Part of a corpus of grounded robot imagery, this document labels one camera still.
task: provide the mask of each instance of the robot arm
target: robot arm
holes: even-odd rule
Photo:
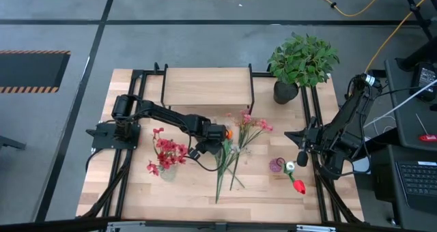
[[[308,152],[321,156],[320,173],[330,179],[339,179],[344,160],[353,161],[364,144],[363,124],[381,84],[374,77],[361,74],[351,80],[352,92],[347,95],[331,123],[318,126],[316,118],[311,118],[309,126],[300,132],[285,132],[299,148],[297,163],[306,166]]]
[[[130,115],[134,102],[139,104],[138,113]],[[122,95],[115,100],[111,116],[117,122],[115,138],[126,140],[130,134],[131,122],[141,118],[151,118],[176,126],[189,136],[196,138],[198,144],[189,150],[189,156],[198,159],[198,152],[216,154],[226,138],[224,125],[212,124],[209,119],[200,115],[183,115],[170,109],[158,106],[149,100],[140,100],[136,96]]]

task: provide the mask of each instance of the concrete floor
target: concrete floor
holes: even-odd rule
[[[344,12],[353,13],[370,0],[333,1]],[[72,51],[59,93],[0,94],[0,124],[3,126],[0,135],[27,143],[26,151],[10,148],[0,151],[0,224],[33,219],[98,27],[8,25],[1,20],[100,20],[106,2],[0,0],[0,50]],[[401,20],[408,11],[406,0],[378,0],[374,7],[355,20]],[[427,2],[422,13],[430,18],[436,11]],[[349,20],[322,0],[114,0],[109,20],[131,19]],[[254,70],[264,71],[274,47],[291,32],[308,33],[329,41],[339,50],[341,64],[336,66],[333,80],[337,100],[342,104],[350,78],[363,72],[393,30],[392,26],[106,25],[47,219],[69,219],[75,215],[92,141],[85,130],[93,128],[100,118],[113,69],[152,69],[156,61],[185,67],[245,66],[252,63]],[[419,28],[404,27],[386,45],[373,68],[383,69],[385,59],[407,56],[425,42],[426,37]],[[390,108],[388,98],[378,100],[369,119]],[[380,121],[379,131],[385,126],[394,126],[394,122]],[[369,127],[366,134],[374,136],[376,133]],[[357,177],[357,184],[365,220],[389,226],[385,219],[390,214],[390,207],[375,200],[369,190],[368,177]]]

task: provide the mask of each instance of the wooden board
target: wooden board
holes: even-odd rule
[[[129,88],[132,70],[114,70],[102,119],[110,119],[110,113],[116,95],[126,93]],[[145,99],[159,101],[162,76],[148,76],[145,86]],[[223,180],[221,197],[215,203],[216,173],[203,170],[190,160],[178,167],[173,182],[165,182],[160,177],[148,173],[149,160],[155,160],[152,149],[152,130],[164,127],[162,137],[173,139],[177,143],[188,143],[188,137],[179,129],[153,119],[140,121],[141,142],[134,151],[132,166],[128,179],[126,198],[122,218],[133,220],[187,220],[187,221],[229,221],[229,222],[305,222],[320,223],[317,193],[313,176],[313,167],[309,162],[306,168],[298,167],[295,177],[304,181],[307,194],[298,194],[284,174],[272,173],[268,163],[273,158],[282,157],[295,160],[297,146],[284,136],[285,131],[302,130],[305,127],[302,100],[299,95],[286,105],[279,105],[273,100],[274,78],[254,78],[255,106],[253,116],[264,118],[273,125],[271,134],[264,134],[250,144],[250,154],[242,156],[238,165],[237,176],[246,186],[238,183],[229,190],[231,175]],[[336,110],[326,103],[336,103],[332,83],[321,85],[322,111],[324,107]],[[181,113],[199,113],[211,118],[218,124],[228,124],[234,130],[237,127],[225,116],[225,113],[238,114],[237,108],[217,109],[214,107],[172,108]],[[106,188],[113,161],[113,150],[104,150],[89,163],[77,215],[84,214],[97,201]],[[199,159],[209,168],[216,167],[214,158],[204,154]],[[337,186],[339,194],[349,204],[359,204],[358,195],[348,190],[354,183],[353,177],[340,179]],[[117,191],[113,196],[111,213],[114,213]]]
[[[167,68],[165,106],[250,105],[249,68]]]

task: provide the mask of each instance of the keyboard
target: keyboard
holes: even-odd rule
[[[437,214],[437,163],[403,161],[396,167],[408,206]]]

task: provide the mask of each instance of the clear vase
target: clear vase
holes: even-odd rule
[[[172,164],[169,169],[158,167],[159,176],[166,182],[172,182],[175,179],[177,170],[176,164]]]

